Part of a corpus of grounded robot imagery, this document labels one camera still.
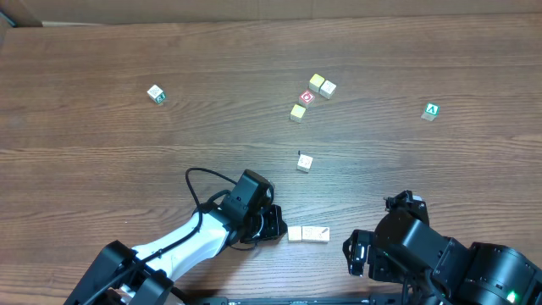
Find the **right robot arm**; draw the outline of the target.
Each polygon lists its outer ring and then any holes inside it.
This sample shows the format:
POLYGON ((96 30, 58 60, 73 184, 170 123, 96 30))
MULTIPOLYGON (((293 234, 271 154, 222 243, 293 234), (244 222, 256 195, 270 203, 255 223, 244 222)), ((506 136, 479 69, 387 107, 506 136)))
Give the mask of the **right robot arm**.
POLYGON ((541 269, 498 244, 463 246, 429 225, 426 202, 405 190, 385 198, 372 230, 354 230, 342 251, 350 275, 401 285, 370 304, 540 305, 541 269))

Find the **white block with brush picture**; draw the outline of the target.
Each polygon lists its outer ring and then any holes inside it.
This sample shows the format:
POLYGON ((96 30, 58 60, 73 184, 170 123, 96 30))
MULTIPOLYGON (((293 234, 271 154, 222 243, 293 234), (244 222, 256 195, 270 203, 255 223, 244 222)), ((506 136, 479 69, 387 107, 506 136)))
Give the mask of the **white block with brush picture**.
POLYGON ((330 240, 329 227, 318 227, 316 229, 315 240, 318 242, 329 242, 330 240))

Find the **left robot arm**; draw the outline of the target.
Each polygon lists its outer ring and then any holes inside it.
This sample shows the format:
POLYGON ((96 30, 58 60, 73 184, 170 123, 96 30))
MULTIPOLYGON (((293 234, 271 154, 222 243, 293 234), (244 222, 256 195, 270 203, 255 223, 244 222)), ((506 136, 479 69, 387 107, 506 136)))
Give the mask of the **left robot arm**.
POLYGON ((287 232, 280 206, 206 202, 180 228, 156 241, 127 247, 107 244, 97 255, 67 304, 163 304, 174 283, 200 262, 237 242, 257 244, 287 232))

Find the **block with blue side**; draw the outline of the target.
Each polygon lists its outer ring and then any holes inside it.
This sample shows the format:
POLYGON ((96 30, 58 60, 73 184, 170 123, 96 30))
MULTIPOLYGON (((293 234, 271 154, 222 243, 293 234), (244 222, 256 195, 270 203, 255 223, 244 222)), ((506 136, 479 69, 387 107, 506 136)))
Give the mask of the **block with blue side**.
POLYGON ((301 240, 306 242, 318 241, 318 229, 313 226, 302 226, 301 240))

